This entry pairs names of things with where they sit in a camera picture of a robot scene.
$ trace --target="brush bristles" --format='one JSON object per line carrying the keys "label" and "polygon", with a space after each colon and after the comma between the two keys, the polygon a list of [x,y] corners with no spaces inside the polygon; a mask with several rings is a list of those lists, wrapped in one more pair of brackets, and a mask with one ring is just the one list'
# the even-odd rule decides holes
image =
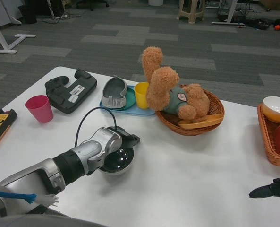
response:
{"label": "brush bristles", "polygon": [[56,207],[54,203],[58,202],[58,199],[55,195],[37,195],[35,202],[46,207],[51,205]]}

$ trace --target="white bowl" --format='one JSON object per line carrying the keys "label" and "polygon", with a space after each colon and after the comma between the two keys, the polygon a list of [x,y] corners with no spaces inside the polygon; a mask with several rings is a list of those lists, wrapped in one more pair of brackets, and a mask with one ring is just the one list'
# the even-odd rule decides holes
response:
{"label": "white bowl", "polygon": [[280,97],[269,96],[264,98],[263,113],[270,121],[280,123]]}

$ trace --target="bear shirt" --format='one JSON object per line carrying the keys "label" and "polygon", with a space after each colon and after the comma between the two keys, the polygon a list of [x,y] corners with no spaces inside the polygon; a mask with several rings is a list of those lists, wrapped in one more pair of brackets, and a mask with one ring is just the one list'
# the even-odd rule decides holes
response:
{"label": "bear shirt", "polygon": [[178,114],[181,106],[187,105],[187,93],[180,87],[175,87],[170,91],[168,106],[163,111],[169,114]]}

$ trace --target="table surface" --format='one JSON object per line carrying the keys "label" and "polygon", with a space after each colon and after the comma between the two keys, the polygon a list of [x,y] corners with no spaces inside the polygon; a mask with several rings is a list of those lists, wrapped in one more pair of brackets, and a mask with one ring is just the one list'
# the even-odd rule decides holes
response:
{"label": "table surface", "polygon": [[[109,77],[92,73],[98,81],[96,90],[72,114],[53,108],[54,118],[46,124],[34,119],[25,102],[44,95],[44,83],[51,78],[68,76],[70,85],[75,71],[53,69],[4,107],[13,108],[18,118],[0,142],[0,181],[74,146],[82,117],[99,106]],[[195,137],[175,134],[156,116],[115,113],[119,126],[141,138],[132,168],[120,176],[96,171],[78,179],[59,194],[56,210],[111,227],[280,226],[280,198],[248,196],[280,177],[280,167],[266,158],[256,108],[222,103],[226,111],[222,124]],[[108,113],[92,112],[83,123],[79,142],[110,125]]]}

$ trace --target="green plate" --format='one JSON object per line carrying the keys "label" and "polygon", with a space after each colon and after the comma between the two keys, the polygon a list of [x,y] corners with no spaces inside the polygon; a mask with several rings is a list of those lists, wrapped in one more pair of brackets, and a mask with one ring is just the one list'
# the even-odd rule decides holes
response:
{"label": "green plate", "polygon": [[128,87],[125,98],[126,98],[126,105],[125,106],[123,106],[121,108],[118,108],[118,109],[114,109],[114,108],[110,108],[110,109],[111,110],[127,110],[127,109],[131,108],[136,103],[136,96],[135,96],[134,89]]}

